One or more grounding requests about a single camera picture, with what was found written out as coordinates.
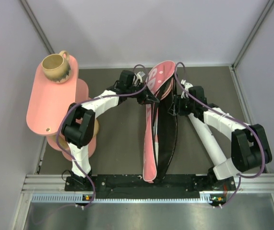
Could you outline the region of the pink racket bag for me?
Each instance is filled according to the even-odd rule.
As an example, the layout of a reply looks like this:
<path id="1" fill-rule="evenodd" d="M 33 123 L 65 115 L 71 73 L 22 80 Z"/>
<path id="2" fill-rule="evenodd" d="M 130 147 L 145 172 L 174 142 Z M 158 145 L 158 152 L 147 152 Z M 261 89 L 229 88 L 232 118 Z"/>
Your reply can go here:
<path id="1" fill-rule="evenodd" d="M 163 61 L 151 69 L 147 81 L 150 92 L 159 100 L 146 106 L 143 180 L 147 183 L 163 180 L 177 144 L 178 119 L 169 113 L 177 94 L 174 70 L 174 61 Z"/>

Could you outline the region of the white shuttlecock tube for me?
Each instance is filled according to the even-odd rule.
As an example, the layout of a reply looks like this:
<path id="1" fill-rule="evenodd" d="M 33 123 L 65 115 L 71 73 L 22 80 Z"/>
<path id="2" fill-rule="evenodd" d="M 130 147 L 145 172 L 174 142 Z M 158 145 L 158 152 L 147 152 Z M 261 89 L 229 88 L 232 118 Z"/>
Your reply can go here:
<path id="1" fill-rule="evenodd" d="M 226 161 L 226 157 L 208 125 L 194 117 L 193 114 L 188 115 L 188 118 L 195 128 L 214 166 L 217 166 Z"/>

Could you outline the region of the pink two-tier side table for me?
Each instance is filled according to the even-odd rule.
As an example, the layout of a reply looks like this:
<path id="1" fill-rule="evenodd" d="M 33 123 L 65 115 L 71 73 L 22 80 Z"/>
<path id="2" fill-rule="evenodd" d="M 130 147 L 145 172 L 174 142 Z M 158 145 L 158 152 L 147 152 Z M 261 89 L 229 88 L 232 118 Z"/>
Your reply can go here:
<path id="1" fill-rule="evenodd" d="M 66 115 L 70 104 L 89 99 L 87 83 L 78 77 L 79 66 L 75 57 L 70 56 L 71 77 L 64 83 L 54 83 L 48 80 L 39 64 L 36 70 L 34 84 L 26 114 L 28 127 L 34 133 L 45 136 L 48 144 L 55 150 L 69 150 L 64 136 L 60 134 L 59 147 L 56 143 L 56 133 Z"/>

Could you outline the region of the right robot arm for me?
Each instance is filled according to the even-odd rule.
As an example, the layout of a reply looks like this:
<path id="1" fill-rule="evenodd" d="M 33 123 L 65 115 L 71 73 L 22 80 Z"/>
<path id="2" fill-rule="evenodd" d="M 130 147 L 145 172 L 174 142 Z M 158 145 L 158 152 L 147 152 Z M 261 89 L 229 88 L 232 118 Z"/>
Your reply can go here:
<path id="1" fill-rule="evenodd" d="M 183 81 L 184 91 L 173 98 L 172 115 L 186 116 L 203 143 L 213 167 L 208 170 L 207 184 L 217 190 L 225 179 L 272 161 L 272 153 L 264 127 L 236 121 L 215 104 L 207 103 L 201 86 Z M 227 158 L 213 136 L 213 127 L 231 141 L 231 157 Z"/>

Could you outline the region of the beige ceramic mug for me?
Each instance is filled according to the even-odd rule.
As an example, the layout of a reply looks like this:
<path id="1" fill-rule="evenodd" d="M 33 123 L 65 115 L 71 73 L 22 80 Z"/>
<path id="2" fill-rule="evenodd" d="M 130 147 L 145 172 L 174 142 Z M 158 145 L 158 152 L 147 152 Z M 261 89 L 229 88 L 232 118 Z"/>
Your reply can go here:
<path id="1" fill-rule="evenodd" d="M 64 83 L 70 78 L 70 54 L 63 50 L 45 57 L 41 63 L 45 77 L 54 83 Z"/>

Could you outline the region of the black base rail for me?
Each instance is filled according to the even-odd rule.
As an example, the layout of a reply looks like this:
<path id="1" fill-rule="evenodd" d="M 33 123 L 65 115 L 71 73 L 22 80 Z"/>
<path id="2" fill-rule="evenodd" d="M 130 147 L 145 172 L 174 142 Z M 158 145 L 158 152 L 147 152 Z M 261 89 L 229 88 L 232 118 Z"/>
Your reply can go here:
<path id="1" fill-rule="evenodd" d="M 99 174 L 86 178 L 68 176 L 65 179 L 67 192 L 90 194 L 95 186 L 96 199 L 168 199 L 198 198 L 199 192 L 217 191 L 219 194 L 235 191 L 234 178 L 212 182 L 207 175 L 168 174 L 161 181 L 148 183 L 138 174 Z"/>

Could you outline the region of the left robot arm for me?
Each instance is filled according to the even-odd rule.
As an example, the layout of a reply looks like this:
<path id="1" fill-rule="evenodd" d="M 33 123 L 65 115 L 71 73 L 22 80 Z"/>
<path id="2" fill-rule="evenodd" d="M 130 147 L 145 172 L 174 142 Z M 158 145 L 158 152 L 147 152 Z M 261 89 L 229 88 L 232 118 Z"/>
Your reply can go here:
<path id="1" fill-rule="evenodd" d="M 95 121 L 107 110 L 120 105 L 128 98 L 135 98 L 141 105 L 158 103 L 156 98 L 142 80 L 144 73 L 135 74 L 123 70 L 111 87 L 99 96 L 84 103 L 71 104 L 64 119 L 61 133 L 65 137 L 73 161 L 72 174 L 76 176 L 75 184 L 82 190 L 91 187 L 92 178 L 89 176 L 89 143 L 95 132 Z"/>

